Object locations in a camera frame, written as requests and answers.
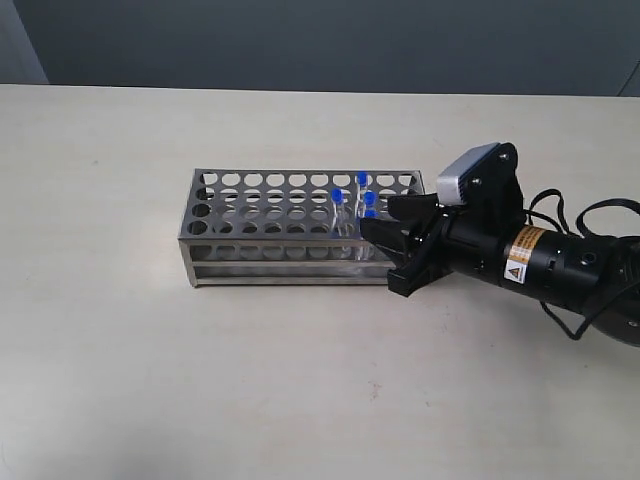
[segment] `yellow warning sticker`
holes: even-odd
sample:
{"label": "yellow warning sticker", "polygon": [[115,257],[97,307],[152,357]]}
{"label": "yellow warning sticker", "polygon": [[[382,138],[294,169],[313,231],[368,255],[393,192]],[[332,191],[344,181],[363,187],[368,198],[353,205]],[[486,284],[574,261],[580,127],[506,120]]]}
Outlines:
{"label": "yellow warning sticker", "polygon": [[512,282],[524,283],[531,252],[545,232],[543,228],[529,225],[520,230],[509,250],[509,257],[504,267],[504,278]]}

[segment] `gray wall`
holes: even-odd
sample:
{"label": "gray wall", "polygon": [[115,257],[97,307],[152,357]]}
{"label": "gray wall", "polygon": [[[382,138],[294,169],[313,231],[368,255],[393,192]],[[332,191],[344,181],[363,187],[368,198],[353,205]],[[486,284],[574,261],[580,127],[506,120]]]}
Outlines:
{"label": "gray wall", "polygon": [[47,83],[11,0],[0,0],[0,83]]}
{"label": "gray wall", "polygon": [[640,59],[638,0],[16,6],[62,84],[615,95]]}

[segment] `blue cap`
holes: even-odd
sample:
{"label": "blue cap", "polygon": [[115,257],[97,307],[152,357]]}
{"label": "blue cap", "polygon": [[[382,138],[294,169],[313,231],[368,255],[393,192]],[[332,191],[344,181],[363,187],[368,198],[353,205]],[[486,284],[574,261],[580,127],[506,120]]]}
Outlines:
{"label": "blue cap", "polygon": [[366,207],[372,207],[376,203],[376,192],[368,191],[364,192],[364,205]]}
{"label": "blue cap", "polygon": [[331,190],[331,200],[333,200],[333,203],[337,203],[338,205],[340,205],[344,201],[342,190],[340,190],[339,188],[334,188],[333,190]]}
{"label": "blue cap", "polygon": [[358,185],[360,185],[361,187],[367,186],[367,172],[358,172],[357,179]]}

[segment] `white table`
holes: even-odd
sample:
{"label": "white table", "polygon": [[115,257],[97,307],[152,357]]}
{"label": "white table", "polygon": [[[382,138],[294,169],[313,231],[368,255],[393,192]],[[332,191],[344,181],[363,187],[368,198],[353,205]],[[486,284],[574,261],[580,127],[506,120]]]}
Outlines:
{"label": "white table", "polygon": [[640,350],[572,342],[533,300],[187,282],[195,167],[432,188],[490,141],[570,217],[639,196],[637,99],[0,87],[0,479],[637,477]]}

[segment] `test tube rack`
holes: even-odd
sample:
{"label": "test tube rack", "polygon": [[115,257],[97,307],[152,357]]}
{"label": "test tube rack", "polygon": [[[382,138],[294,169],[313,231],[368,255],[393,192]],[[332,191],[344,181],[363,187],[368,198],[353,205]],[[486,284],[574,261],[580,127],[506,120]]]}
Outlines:
{"label": "test tube rack", "polygon": [[[368,171],[379,218],[387,199],[423,194],[417,171]],[[393,264],[358,232],[356,171],[196,169],[178,242],[192,286],[386,284]],[[331,190],[343,191],[347,235],[332,229]]]}

